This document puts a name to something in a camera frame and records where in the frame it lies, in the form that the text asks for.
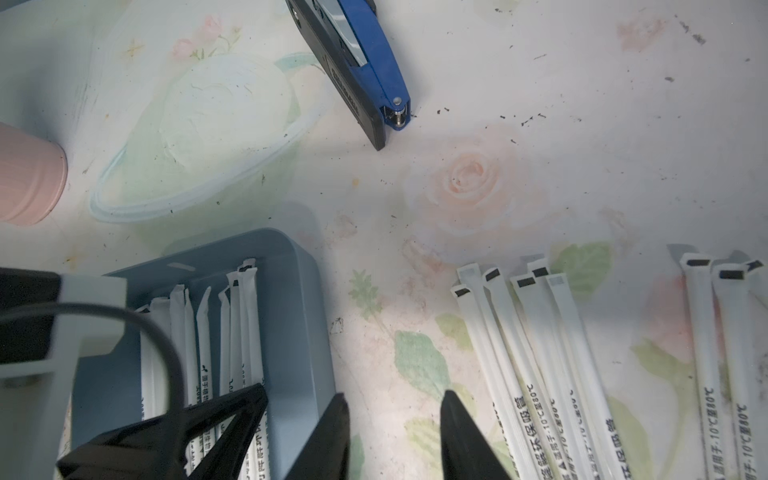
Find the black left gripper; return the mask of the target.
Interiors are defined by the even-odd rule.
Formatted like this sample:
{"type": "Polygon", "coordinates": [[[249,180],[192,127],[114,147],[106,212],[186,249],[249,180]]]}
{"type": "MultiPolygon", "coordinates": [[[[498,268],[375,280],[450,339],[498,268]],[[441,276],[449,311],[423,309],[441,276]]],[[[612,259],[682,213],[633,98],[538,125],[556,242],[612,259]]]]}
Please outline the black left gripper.
{"type": "MultiPolygon", "coordinates": [[[[1,309],[37,303],[123,308],[124,279],[4,268],[1,309]]],[[[1,329],[1,476],[51,479],[80,358],[111,352],[119,320],[37,316],[1,329]]],[[[260,384],[103,433],[57,461],[64,479],[237,479],[268,397],[260,384]],[[186,448],[228,421],[200,464],[186,448]]]]}

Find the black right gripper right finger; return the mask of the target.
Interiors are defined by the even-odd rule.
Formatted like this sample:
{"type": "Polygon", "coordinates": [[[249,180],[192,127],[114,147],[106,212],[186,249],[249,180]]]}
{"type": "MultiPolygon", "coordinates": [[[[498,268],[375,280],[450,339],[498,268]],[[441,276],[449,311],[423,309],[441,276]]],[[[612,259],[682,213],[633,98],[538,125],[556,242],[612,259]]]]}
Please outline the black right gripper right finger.
{"type": "Polygon", "coordinates": [[[453,390],[441,402],[440,442],[445,480],[510,479],[453,390]]]}

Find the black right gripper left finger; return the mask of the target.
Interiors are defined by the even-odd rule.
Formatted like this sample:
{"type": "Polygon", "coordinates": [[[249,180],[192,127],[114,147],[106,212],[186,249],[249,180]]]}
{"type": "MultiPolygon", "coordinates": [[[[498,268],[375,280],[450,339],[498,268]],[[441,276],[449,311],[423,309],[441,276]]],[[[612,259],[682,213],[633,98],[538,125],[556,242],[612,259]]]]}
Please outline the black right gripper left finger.
{"type": "Polygon", "coordinates": [[[286,480],[345,480],[350,455],[350,413],[343,393],[331,399],[286,480]]]}

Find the white straw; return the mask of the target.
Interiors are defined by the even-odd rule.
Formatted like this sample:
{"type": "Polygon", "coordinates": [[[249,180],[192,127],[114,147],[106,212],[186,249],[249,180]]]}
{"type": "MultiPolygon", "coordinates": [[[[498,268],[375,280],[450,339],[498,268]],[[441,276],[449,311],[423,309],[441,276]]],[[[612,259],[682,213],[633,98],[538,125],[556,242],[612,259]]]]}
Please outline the white straw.
{"type": "Polygon", "coordinates": [[[140,377],[142,419],[148,420],[155,416],[153,345],[143,331],[140,332],[140,377]]]}
{"type": "MultiPolygon", "coordinates": [[[[155,298],[150,302],[150,317],[152,321],[163,331],[166,337],[171,336],[170,299],[155,298]]],[[[158,350],[153,352],[153,382],[154,415],[160,416],[167,412],[168,385],[165,363],[158,350]]]]}

